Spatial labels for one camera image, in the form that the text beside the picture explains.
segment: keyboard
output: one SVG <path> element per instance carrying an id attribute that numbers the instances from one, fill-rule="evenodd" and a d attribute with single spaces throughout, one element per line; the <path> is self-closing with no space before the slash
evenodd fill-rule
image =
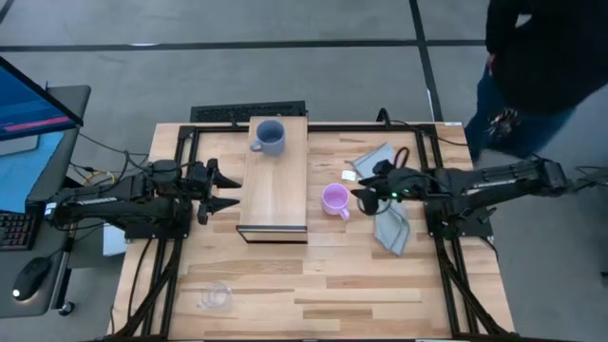
<path id="1" fill-rule="evenodd" d="M 30 250 L 39 228 L 39 215 L 0 214 L 0 252 Z"/>
<path id="2" fill-rule="evenodd" d="M 304 101 L 194 106 L 191 123 L 248 123 L 253 116 L 306 116 Z"/>

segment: pink cup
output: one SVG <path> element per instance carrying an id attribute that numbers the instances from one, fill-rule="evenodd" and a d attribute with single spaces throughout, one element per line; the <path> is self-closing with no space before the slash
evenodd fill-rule
<path id="1" fill-rule="evenodd" d="M 351 217 L 346 208 L 349 204 L 349 190 L 342 184 L 333 183 L 323 189 L 321 205 L 323 210 L 330 215 L 339 215 L 343 220 Z"/>

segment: towel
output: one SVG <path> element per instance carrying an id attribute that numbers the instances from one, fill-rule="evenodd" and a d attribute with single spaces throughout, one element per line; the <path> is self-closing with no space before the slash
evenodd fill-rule
<path id="1" fill-rule="evenodd" d="M 383 160 L 391 160 L 394 149 L 387 143 L 374 149 L 365 156 L 349 163 L 361 178 L 373 176 L 373 167 Z M 378 202 L 378 215 L 373 217 L 374 235 L 385 249 L 400 256 L 403 254 L 408 241 L 409 223 L 403 205 L 395 201 Z"/>

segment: concrete floor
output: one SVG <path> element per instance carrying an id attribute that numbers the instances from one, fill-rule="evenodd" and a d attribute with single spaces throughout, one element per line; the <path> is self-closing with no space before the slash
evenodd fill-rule
<path id="1" fill-rule="evenodd" d="M 420 0 L 428 39 L 483 39 L 486 0 Z M 193 43 L 303 39 L 410 39 L 402 0 L 16 0 L 0 46 Z M 483 47 L 431 47 L 446 121 L 467 122 L 486 57 Z M 93 88 L 84 132 L 146 151 L 154 126 L 186 122 L 192 105 L 305 100 L 313 120 L 431 120 L 417 47 L 284 48 L 127 52 L 18 52 L 3 56 L 34 81 Z M 605 165 L 608 89 L 541 152 L 574 167 Z M 79 140 L 74 162 L 120 169 L 120 155 Z M 513 162 L 486 154 L 482 166 Z M 608 335 L 608 194 L 525 198 L 493 217 L 515 327 L 527 336 L 603 341 Z M 120 263 L 77 270 L 69 317 L 0 320 L 1 341 L 85 340 L 105 333 Z"/>

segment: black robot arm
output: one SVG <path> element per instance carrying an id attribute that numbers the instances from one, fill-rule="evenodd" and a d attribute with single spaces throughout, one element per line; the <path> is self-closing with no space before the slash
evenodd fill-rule
<path id="1" fill-rule="evenodd" d="M 115 184 L 63 189 L 47 205 L 55 226 L 82 219 L 102 219 L 125 231 L 125 238 L 184 238 L 189 235 L 192 200 L 199 200 L 198 220 L 238 203 L 212 195 L 213 185 L 238 188 L 221 175 L 217 160 L 197 161 L 185 177 L 174 161 L 155 161 L 142 172 Z"/>
<path id="2" fill-rule="evenodd" d="M 471 171 L 453 168 L 418 171 L 380 161 L 373 172 L 373 177 L 359 182 L 365 189 L 352 190 L 362 200 L 368 215 L 377 212 L 379 200 L 448 201 L 462 212 L 525 195 L 560 196 L 571 186 L 561 166 L 545 159 Z"/>

